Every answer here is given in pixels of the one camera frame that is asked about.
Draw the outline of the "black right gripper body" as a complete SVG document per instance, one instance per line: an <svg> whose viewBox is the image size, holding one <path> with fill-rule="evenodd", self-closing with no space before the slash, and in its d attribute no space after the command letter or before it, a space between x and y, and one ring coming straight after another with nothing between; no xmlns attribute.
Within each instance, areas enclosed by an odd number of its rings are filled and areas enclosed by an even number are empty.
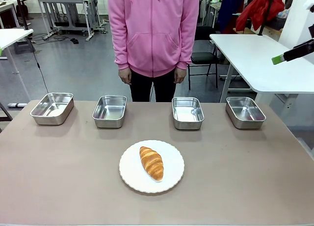
<svg viewBox="0 0 314 226"><path fill-rule="evenodd" d="M314 40L311 39L307 42L304 42L300 45L297 45L293 47L293 55L296 57L304 57L308 54L311 54L314 52Z"/></svg>

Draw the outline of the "person's left hand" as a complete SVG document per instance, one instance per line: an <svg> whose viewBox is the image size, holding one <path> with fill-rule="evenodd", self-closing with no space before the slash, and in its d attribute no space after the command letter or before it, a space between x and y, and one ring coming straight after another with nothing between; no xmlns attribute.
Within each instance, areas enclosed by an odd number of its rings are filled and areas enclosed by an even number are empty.
<svg viewBox="0 0 314 226"><path fill-rule="evenodd" d="M181 84L186 77L186 70L176 67L174 71L174 83Z"/></svg>

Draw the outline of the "person's right hand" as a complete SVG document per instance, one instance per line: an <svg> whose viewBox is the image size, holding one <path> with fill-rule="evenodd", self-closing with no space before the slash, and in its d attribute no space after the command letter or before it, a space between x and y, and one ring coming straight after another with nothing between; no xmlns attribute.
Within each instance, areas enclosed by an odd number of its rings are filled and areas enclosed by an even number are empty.
<svg viewBox="0 0 314 226"><path fill-rule="evenodd" d="M131 85L131 70L129 67L119 70L118 75L123 83Z"/></svg>

